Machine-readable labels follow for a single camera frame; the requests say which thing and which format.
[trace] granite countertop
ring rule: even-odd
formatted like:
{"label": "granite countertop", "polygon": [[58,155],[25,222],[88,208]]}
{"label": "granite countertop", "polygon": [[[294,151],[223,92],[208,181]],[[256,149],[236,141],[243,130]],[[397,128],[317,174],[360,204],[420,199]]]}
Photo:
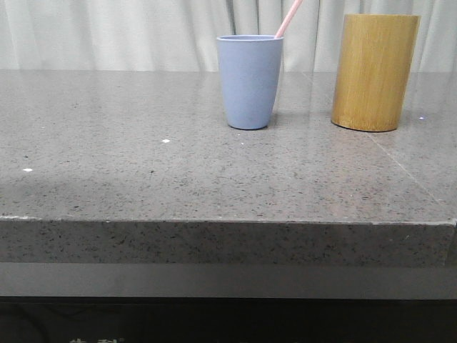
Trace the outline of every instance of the granite countertop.
{"label": "granite countertop", "polygon": [[0,262],[456,263],[456,74],[412,74],[386,133],[330,122],[335,74],[284,74],[258,131],[216,73],[0,77]]}

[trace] white curtain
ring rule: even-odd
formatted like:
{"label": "white curtain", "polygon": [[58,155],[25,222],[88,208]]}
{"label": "white curtain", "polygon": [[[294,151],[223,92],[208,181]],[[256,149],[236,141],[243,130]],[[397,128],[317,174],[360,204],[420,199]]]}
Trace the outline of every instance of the white curtain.
{"label": "white curtain", "polygon": [[[0,69],[216,71],[215,38],[274,34],[293,0],[0,0]],[[335,71],[346,13],[420,15],[412,71],[455,71],[456,0],[305,0],[286,71]]]}

